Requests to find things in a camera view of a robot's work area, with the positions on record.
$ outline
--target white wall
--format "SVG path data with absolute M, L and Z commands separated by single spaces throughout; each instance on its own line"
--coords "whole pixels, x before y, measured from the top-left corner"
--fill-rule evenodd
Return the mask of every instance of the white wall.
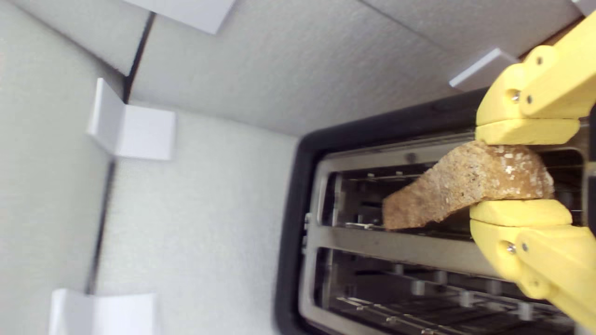
M 0 334 L 47 334 L 50 292 L 83 290 L 108 156 L 85 135 L 96 58 L 0 0 Z
M 174 161 L 118 164 L 98 293 L 157 292 L 164 335 L 274 334 L 296 139 L 196 113 L 178 117 Z

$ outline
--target whole grain bread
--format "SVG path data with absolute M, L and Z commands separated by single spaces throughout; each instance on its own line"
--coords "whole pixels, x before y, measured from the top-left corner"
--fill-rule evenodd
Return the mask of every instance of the whole grain bread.
M 386 229 L 440 222 L 485 200 L 552 198 L 554 187 L 541 158 L 524 145 L 463 144 L 383 201 Z

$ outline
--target textured white surface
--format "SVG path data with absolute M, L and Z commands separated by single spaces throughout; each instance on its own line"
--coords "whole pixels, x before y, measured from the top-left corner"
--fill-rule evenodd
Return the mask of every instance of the textured white surface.
M 11 0 L 128 75 L 149 11 L 122 0 Z
M 496 48 L 451 79 L 449 84 L 464 92 L 488 87 L 506 67 L 518 62 L 516 57 Z
M 521 54 L 579 15 L 568 0 L 239 0 L 216 36 L 157 17 L 133 97 L 286 134 L 457 93 L 495 48 Z
M 48 333 L 50 294 L 84 290 L 109 156 L 85 134 L 120 76 L 0 0 L 0 334 Z
M 346 0 L 240 0 L 216 36 L 157 17 L 134 99 L 301 135 L 455 92 L 455 59 Z
M 171 162 L 118 162 L 97 294 L 159 295 L 163 334 L 275 334 L 296 139 L 178 112 Z
M 449 77 L 495 47 L 521 55 L 580 16 L 569 0 L 363 1 L 457 55 Z
M 124 0 L 204 32 L 218 32 L 235 0 Z

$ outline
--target screw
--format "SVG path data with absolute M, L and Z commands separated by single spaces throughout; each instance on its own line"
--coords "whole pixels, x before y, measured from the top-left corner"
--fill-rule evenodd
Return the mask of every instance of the screw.
M 514 255 L 514 254 L 517 252 L 516 245 L 515 245 L 515 244 L 513 244 L 513 243 L 510 243 L 510 244 L 507 246 L 507 251 L 508 251 L 510 254 Z
M 408 154 L 406 154 L 405 158 L 409 164 L 416 163 L 416 160 L 418 159 L 418 157 L 416 156 L 415 153 L 408 153 Z

